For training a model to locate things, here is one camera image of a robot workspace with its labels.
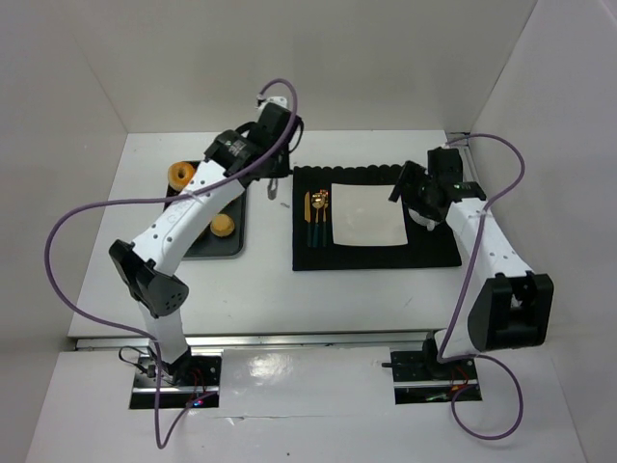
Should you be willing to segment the metal tongs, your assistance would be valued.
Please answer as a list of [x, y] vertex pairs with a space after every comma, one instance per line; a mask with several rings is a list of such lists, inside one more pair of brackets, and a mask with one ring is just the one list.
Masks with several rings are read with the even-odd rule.
[[267, 185], [267, 198], [269, 201], [274, 201], [278, 195], [279, 180], [271, 178]]

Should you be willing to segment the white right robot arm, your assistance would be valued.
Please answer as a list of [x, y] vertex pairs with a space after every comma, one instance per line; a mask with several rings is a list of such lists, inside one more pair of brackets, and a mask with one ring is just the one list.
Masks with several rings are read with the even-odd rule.
[[389, 198], [430, 232], [448, 226], [469, 258], [448, 326], [427, 338], [438, 362], [544, 343], [553, 281], [514, 250], [491, 211], [494, 200], [464, 180], [456, 149], [430, 150], [427, 166], [406, 162]]

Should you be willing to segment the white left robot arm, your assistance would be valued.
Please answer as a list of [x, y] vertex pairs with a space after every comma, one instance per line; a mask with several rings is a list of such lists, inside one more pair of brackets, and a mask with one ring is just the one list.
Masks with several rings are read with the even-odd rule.
[[180, 308], [189, 288], [175, 274], [186, 252], [212, 220], [249, 185], [290, 173], [289, 144], [300, 117], [283, 97], [258, 104], [256, 122], [219, 134], [175, 202], [131, 242], [116, 240], [109, 254], [153, 339], [149, 351], [171, 376], [191, 363]]

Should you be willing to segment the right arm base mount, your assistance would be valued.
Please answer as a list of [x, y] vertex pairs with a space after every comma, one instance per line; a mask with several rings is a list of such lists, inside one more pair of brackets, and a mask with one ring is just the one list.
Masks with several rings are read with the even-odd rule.
[[389, 370], [396, 405], [481, 401], [482, 393], [473, 360], [440, 364], [437, 347], [426, 340], [411, 350], [392, 350], [381, 367]]

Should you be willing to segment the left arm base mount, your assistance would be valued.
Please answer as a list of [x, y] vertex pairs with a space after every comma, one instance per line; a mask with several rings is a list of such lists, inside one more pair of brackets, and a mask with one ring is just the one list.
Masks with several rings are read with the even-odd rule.
[[[158, 368], [154, 359], [145, 349], [123, 346], [119, 349], [119, 360], [134, 368], [129, 408], [131, 410], [152, 410], [156, 392]], [[181, 409], [187, 405], [196, 409], [218, 408], [220, 403], [220, 380], [223, 358], [221, 350], [193, 352], [188, 366], [161, 376], [161, 409]]]

